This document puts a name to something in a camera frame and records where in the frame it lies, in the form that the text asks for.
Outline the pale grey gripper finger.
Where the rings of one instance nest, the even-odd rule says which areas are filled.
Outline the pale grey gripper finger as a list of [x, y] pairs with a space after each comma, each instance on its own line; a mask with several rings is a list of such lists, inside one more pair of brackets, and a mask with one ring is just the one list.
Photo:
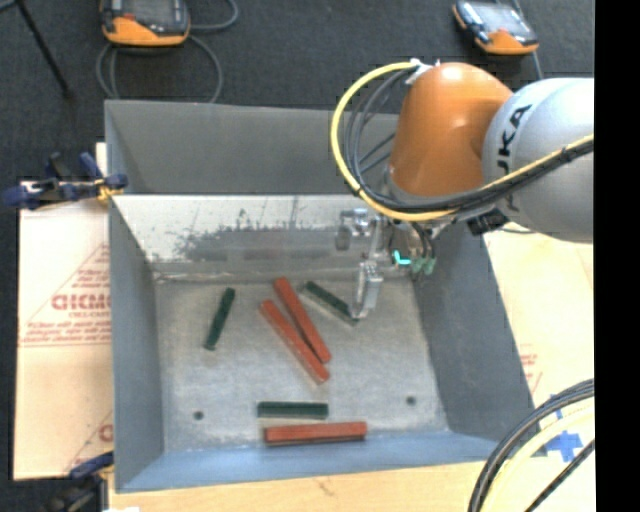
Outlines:
[[373, 273], [365, 277], [363, 292], [364, 317], [375, 309], [383, 282], [384, 276], [379, 273]]
[[366, 315], [369, 270], [368, 263], [360, 263], [355, 275], [353, 300], [351, 304], [351, 317], [354, 319], [360, 319]]

